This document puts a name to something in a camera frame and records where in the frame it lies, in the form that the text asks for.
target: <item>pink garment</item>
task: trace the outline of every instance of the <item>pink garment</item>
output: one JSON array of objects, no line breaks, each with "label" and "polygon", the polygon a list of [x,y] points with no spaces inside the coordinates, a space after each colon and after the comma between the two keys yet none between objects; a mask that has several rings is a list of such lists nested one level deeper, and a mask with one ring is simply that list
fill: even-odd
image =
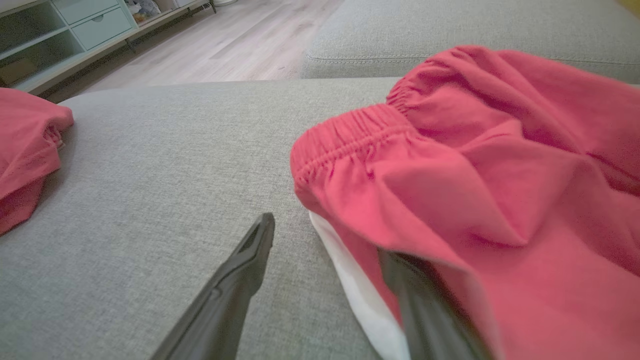
[{"label": "pink garment", "polygon": [[307,131],[291,172],[396,318],[377,247],[433,262],[498,358],[640,358],[639,90],[457,47]]},{"label": "pink garment", "polygon": [[45,176],[60,168],[59,131],[73,123],[69,108],[0,88],[0,235],[31,216]]}]

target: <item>pink fabric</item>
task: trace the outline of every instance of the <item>pink fabric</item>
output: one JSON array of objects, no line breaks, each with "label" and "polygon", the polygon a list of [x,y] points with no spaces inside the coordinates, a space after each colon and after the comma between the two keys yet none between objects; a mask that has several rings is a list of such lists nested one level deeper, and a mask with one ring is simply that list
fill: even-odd
[{"label": "pink fabric", "polygon": [[73,123],[69,108],[0,88],[0,235],[31,216],[45,176],[60,168],[59,131]]},{"label": "pink fabric", "polygon": [[436,264],[498,358],[640,357],[640,91],[457,47],[307,131],[291,172],[398,319],[377,247]]}]

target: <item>cabinet leg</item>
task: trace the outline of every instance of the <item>cabinet leg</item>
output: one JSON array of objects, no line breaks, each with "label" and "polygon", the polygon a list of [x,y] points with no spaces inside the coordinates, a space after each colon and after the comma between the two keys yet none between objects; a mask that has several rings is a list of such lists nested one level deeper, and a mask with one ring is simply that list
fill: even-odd
[{"label": "cabinet leg", "polygon": [[132,53],[136,54],[136,48],[133,46],[133,44],[129,41],[129,39],[125,39],[125,42],[127,42],[127,45],[129,46],[129,50],[131,50]]}]

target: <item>elastic cuff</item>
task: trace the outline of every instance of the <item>elastic cuff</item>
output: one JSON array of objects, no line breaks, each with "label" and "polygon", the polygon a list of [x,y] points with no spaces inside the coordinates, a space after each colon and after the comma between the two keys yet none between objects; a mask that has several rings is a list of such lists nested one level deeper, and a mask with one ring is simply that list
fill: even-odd
[{"label": "elastic cuff", "polygon": [[377,104],[333,117],[318,124],[293,145],[291,174],[308,181],[312,169],[328,161],[368,149],[392,134],[417,131],[395,108]]}]

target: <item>floor plank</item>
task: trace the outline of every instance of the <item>floor plank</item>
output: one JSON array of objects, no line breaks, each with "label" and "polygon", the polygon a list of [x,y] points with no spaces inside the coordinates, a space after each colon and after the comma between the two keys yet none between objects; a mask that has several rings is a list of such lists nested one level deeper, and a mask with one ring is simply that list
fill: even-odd
[{"label": "floor plank", "polygon": [[136,46],[117,51],[55,92],[60,102],[86,92],[155,85],[294,79],[304,49],[343,0],[238,0],[204,10]]}]

